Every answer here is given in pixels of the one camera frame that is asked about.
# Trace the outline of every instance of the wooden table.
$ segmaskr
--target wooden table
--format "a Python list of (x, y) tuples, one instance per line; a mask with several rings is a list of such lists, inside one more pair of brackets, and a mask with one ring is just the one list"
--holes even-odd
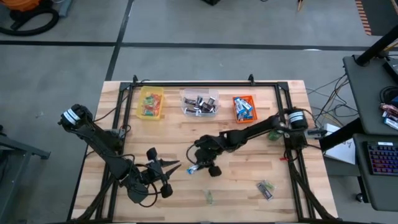
[[(310, 104), (303, 81), (288, 81), (294, 106), (310, 110)], [(96, 117), (102, 117), (116, 106), (120, 82), (105, 82)], [(288, 222), (297, 221), (292, 195), (292, 186), (284, 153), (283, 140), (269, 141), (266, 135), (250, 140), (236, 152), (224, 153), (216, 160), (223, 174), (210, 177), (207, 170), (189, 175), (191, 166), (185, 157), (187, 148), (204, 134), (218, 135), (219, 131), (243, 129), (249, 124), (237, 124), (233, 114), (233, 96), (252, 95), (256, 104), (258, 121), (277, 112), (275, 91), (271, 87), (219, 87), (220, 103), (215, 118), (191, 118), (182, 113), (180, 87), (166, 87), (165, 101), (160, 121), (145, 121), (135, 113), (139, 88), (134, 90), (127, 134), (125, 154), (134, 154), (136, 162), (146, 163), (146, 151), (156, 147), (159, 158), (180, 160), (182, 166), (171, 176), (169, 183), (174, 193), (169, 198), (159, 197), (151, 208), (134, 204), (127, 197), (126, 189), (119, 189), (114, 212), (114, 222)], [(111, 128), (113, 114), (98, 122), (104, 129)], [(310, 188), (321, 204), (337, 217), (335, 203), (328, 176), (319, 149), (308, 147), (303, 150)], [(76, 196), (72, 218), (80, 216), (100, 190), (104, 162), (96, 154), (90, 154), (85, 161)], [(267, 179), (276, 184), (271, 201), (264, 199), (256, 183)], [(205, 191), (209, 190), (214, 204), (206, 203)], [(302, 207), (307, 214), (303, 193)], [(144, 204), (152, 203), (149, 196)], [(109, 197), (105, 201), (104, 215)]]

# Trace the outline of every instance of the keyboard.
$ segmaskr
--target keyboard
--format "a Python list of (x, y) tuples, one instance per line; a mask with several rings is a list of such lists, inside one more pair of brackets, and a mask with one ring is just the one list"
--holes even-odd
[(371, 173), (398, 176), (398, 144), (366, 142)]

